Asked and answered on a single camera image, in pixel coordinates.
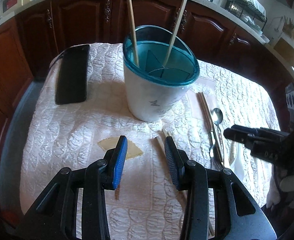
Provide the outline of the white gloved right hand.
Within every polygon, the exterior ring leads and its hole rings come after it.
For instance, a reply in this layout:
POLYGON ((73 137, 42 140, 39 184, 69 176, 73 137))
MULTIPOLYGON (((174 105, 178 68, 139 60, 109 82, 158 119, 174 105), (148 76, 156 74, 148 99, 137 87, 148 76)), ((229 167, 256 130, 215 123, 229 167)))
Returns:
MULTIPOLYGON (((272 165, 272 177, 267 194, 267 209, 277 205, 281 201, 281 193, 294 193, 294 175, 289 175, 288 171, 272 165)), ((289 207, 294 209, 294 198, 289 203, 289 207)))

